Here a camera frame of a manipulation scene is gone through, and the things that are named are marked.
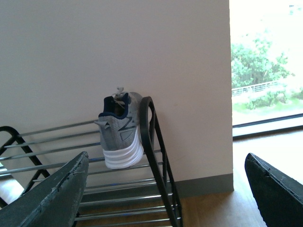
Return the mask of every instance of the white sneaker sole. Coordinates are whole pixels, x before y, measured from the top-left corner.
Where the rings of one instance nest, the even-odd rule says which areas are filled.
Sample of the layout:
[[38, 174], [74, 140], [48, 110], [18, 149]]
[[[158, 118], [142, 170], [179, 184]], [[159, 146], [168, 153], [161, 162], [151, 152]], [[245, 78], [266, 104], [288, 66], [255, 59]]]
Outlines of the white sneaker sole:
[[139, 126], [136, 128], [133, 143], [120, 150], [103, 150], [105, 165], [109, 169], [124, 169], [137, 164], [143, 156]]

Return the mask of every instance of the tree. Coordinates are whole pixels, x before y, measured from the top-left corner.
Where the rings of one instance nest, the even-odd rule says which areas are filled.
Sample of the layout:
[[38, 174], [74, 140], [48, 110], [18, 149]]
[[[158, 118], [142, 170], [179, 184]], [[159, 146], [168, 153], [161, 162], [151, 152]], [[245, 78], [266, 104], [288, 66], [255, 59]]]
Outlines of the tree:
[[272, 41], [266, 35], [258, 35], [250, 43], [231, 45], [232, 88], [269, 82], [290, 75], [285, 68], [287, 57], [284, 52], [272, 58], [271, 47]]

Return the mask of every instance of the metal railing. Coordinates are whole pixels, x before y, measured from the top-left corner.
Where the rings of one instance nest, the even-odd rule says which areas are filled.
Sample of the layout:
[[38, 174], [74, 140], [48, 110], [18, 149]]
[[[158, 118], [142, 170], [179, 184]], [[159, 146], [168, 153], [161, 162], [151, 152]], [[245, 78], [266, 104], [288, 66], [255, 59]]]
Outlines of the metal railing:
[[232, 96], [240, 96], [246, 93], [260, 92], [269, 89], [271, 87], [277, 87], [279, 85], [281, 85], [281, 82], [279, 80], [274, 80], [270, 82], [254, 84], [245, 87], [238, 87], [232, 89]]

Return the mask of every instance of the gray sneaker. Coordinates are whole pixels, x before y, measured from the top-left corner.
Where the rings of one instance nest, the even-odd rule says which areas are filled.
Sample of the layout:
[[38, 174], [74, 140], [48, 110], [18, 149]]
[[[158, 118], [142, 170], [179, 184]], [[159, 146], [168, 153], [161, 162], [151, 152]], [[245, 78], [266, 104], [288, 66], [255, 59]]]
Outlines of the gray sneaker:
[[135, 165], [143, 156], [139, 132], [139, 106], [142, 96], [123, 92], [104, 99], [104, 111], [95, 123], [100, 129], [105, 164], [110, 169]]

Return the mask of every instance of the gray baseboard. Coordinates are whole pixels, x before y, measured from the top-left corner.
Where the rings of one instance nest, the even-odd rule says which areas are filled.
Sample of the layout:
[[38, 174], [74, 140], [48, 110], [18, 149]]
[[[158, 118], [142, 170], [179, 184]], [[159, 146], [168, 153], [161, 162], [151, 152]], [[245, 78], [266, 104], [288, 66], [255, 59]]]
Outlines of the gray baseboard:
[[179, 197], [181, 198], [211, 193], [232, 192], [233, 174], [177, 181], [176, 187]]

